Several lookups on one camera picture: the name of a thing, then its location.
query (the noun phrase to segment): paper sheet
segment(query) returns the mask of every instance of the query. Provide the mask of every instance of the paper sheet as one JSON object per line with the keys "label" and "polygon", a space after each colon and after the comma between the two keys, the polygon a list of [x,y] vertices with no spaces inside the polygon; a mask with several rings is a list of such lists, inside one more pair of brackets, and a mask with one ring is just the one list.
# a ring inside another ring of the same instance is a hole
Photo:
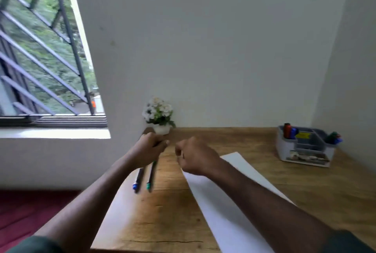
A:
{"label": "paper sheet", "polygon": [[[236,169],[291,202],[237,152],[224,155]],[[183,172],[222,253],[274,252],[236,204],[212,181]]]}

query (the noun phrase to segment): pen holder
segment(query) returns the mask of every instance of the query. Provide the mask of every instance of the pen holder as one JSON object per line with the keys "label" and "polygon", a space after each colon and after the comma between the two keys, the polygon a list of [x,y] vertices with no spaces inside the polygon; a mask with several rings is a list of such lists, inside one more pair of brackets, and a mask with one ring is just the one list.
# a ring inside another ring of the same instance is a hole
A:
{"label": "pen holder", "polygon": [[333,160],[336,145],[324,142],[327,136],[322,129],[298,127],[299,134],[294,139],[284,138],[283,127],[277,128],[276,148],[282,161],[299,164],[329,167]]}

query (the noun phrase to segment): forearm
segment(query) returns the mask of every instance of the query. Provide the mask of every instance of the forearm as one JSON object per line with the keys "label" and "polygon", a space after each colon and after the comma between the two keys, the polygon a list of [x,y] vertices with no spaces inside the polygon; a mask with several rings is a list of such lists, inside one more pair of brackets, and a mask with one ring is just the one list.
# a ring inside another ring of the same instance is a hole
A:
{"label": "forearm", "polygon": [[66,253],[88,251],[117,190],[131,171],[129,159],[116,161],[35,235],[56,241]]}
{"label": "forearm", "polygon": [[276,253],[317,253],[333,230],[224,160],[208,175],[237,204]]}

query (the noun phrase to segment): fist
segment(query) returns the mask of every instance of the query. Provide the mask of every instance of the fist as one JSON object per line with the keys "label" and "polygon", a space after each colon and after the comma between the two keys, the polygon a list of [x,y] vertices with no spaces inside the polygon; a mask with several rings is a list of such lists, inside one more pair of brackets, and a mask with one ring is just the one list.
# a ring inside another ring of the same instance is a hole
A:
{"label": "fist", "polygon": [[176,143],[175,153],[184,172],[199,176],[208,176],[222,160],[214,149],[196,137]]}
{"label": "fist", "polygon": [[139,141],[127,152],[132,168],[142,168],[157,160],[170,142],[154,132],[143,134]]}

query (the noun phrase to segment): window sill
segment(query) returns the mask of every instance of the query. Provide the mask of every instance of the window sill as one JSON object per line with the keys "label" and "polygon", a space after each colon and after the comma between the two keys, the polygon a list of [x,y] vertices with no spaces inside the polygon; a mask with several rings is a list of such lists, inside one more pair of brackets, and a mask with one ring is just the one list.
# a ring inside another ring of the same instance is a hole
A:
{"label": "window sill", "polygon": [[0,138],[109,139],[108,128],[0,128]]}

